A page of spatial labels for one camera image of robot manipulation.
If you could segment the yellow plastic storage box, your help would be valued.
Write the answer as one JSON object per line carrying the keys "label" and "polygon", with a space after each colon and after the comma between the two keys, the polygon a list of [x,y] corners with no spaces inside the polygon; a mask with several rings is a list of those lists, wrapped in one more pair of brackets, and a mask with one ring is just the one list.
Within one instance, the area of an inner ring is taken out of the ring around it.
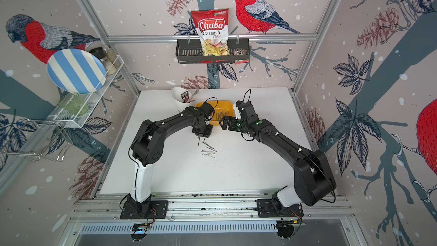
{"label": "yellow plastic storage box", "polygon": [[213,126],[219,126],[219,122],[225,117],[225,116],[235,116],[235,111],[233,108],[233,104],[230,101],[227,100],[212,100],[207,101],[208,104],[213,106],[215,108],[215,114],[214,117],[207,121],[208,124],[211,124]]}

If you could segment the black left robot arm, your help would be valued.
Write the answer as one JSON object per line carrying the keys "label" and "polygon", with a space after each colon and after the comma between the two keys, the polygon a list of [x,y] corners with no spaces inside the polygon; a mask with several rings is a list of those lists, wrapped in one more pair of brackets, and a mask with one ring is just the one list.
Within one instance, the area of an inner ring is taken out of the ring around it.
{"label": "black left robot arm", "polygon": [[187,127],[192,128],[194,135],[208,138],[213,130],[209,122],[214,115],[215,108],[204,102],[200,107],[188,106],[164,120],[146,120],[141,124],[128,151],[128,157],[136,164],[136,168],[127,203],[138,213],[149,210],[153,164],[163,155],[166,138]]}

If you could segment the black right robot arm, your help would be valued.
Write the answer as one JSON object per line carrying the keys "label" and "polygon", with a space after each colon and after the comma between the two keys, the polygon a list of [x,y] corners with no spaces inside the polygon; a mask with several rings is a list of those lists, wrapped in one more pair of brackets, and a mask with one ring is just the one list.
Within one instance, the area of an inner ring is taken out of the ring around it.
{"label": "black right robot arm", "polygon": [[274,150],[293,169],[291,185],[275,192],[272,205],[279,213],[293,205],[313,206],[328,194],[334,194],[336,182],[327,156],[320,150],[312,151],[290,140],[270,121],[258,118],[250,101],[236,102],[239,118],[225,116],[222,129],[248,135]]}

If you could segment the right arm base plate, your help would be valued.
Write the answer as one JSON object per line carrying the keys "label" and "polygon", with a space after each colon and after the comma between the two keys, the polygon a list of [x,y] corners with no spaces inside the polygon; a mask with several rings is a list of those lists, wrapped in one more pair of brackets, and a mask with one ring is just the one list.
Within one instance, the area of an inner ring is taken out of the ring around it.
{"label": "right arm base plate", "polygon": [[253,211],[257,212],[259,218],[302,218],[304,216],[300,203],[285,207],[276,193],[270,199],[257,199]]}

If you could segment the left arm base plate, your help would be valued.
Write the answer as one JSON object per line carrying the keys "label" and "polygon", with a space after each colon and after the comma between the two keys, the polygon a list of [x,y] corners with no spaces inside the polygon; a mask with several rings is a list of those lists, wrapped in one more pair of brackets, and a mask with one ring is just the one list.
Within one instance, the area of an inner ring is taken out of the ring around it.
{"label": "left arm base plate", "polygon": [[164,219],[168,204],[167,200],[151,200],[151,196],[139,203],[128,194],[119,204],[121,208],[120,219]]}

